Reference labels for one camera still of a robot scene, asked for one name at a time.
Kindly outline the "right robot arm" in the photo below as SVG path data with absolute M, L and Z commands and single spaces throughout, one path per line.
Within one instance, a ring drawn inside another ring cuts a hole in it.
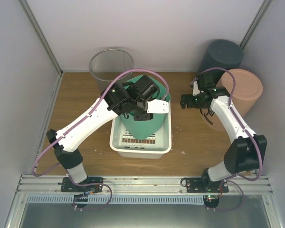
M 263 171 L 267 139 L 257 135 L 244 121 L 233 104 L 233 92 L 218 87 L 207 69 L 196 76 L 190 83 L 192 94 L 181 95 L 182 109 L 207 109 L 214 113 L 223 124 L 229 139 L 230 147 L 223 161 L 207 168 L 201 176 L 201 188 L 212 192 L 218 183 L 239 176 L 247 181 L 256 181 Z

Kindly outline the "white plastic tub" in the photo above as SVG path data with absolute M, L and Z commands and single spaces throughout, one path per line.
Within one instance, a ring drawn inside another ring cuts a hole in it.
M 109 144 L 122 157 L 159 159 L 172 147 L 171 113 L 165 114 L 160 129 L 144 140 L 135 139 L 117 117 L 112 121 Z

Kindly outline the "dark grey plastic bin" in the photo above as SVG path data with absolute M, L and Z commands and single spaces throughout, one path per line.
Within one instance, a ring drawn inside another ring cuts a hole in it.
M 242 48 L 229 40 L 216 39 L 208 45 L 196 74 L 212 67 L 226 70 L 238 68 L 244 58 Z

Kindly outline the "silver wire mesh bin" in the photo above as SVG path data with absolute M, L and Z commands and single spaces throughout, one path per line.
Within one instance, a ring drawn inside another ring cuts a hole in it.
M 106 49 L 90 59 L 88 69 L 96 81 L 99 91 L 102 92 L 118 75 L 134 69 L 134 59 L 124 50 Z

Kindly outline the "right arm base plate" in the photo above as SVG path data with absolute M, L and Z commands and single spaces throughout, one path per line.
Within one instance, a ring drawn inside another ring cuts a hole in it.
M 188 193 L 228 193 L 228 184 L 222 181 L 209 181 L 201 177 L 185 177 L 180 180 L 181 186 L 185 187 Z

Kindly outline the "salmon pink plastic bin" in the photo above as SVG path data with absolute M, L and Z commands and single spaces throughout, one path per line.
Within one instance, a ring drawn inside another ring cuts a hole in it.
M 232 96 L 232 102 L 239 114 L 244 117 L 254 103 L 259 99 L 263 92 L 263 85 L 259 78 L 253 73 L 244 69 L 229 70 L 235 78 L 235 91 Z M 217 87 L 225 87 L 231 94 L 233 88 L 232 77 L 225 72 L 217 83 Z M 213 130 L 225 132 L 225 128 L 216 114 L 202 115 L 202 120 Z

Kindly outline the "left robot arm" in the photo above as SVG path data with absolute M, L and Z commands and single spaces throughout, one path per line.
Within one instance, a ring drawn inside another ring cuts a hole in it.
M 160 88 L 147 75 L 134 82 L 115 82 L 106 88 L 85 113 L 63 129 L 48 130 L 47 139 L 59 163 L 72 179 L 72 187 L 83 192 L 88 188 L 87 174 L 79 145 L 105 123 L 121 115 L 133 114 L 136 121 L 151 120 L 148 104 L 158 97 Z

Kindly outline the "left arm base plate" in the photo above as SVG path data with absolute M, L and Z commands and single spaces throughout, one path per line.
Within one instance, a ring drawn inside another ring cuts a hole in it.
M 58 185 L 61 186 L 61 192 L 98 193 L 102 191 L 103 180 L 101 177 L 87 177 L 82 183 L 75 185 L 68 177 L 64 177 Z

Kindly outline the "green plastic bin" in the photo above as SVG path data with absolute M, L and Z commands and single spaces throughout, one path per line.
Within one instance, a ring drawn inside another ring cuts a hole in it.
M 136 76 L 130 80 L 128 80 L 127 82 L 133 82 L 136 83 L 141 76 Z M 157 100 L 159 100 L 160 98 L 162 98 L 165 93 L 166 93 L 166 88 L 156 79 L 152 78 L 149 76 L 149 78 L 155 82 L 155 84 L 159 87 L 160 89 L 160 93 L 158 95 L 158 97 L 156 97 L 157 95 L 153 95 L 153 98 L 156 98 Z M 132 136 L 135 139 L 138 140 L 143 140 L 146 139 L 147 137 L 151 136 L 153 133 L 157 132 L 164 121 L 166 114 L 153 114 L 153 119 L 152 120 L 148 120 L 148 121 L 134 121 L 133 119 L 133 115 L 129 114 L 128 119 L 126 119 L 124 117 L 124 115 L 121 115 L 121 121 L 124 124 L 124 126 L 126 127 L 126 129 L 128 130 L 128 132 L 130 134 L 132 134 Z

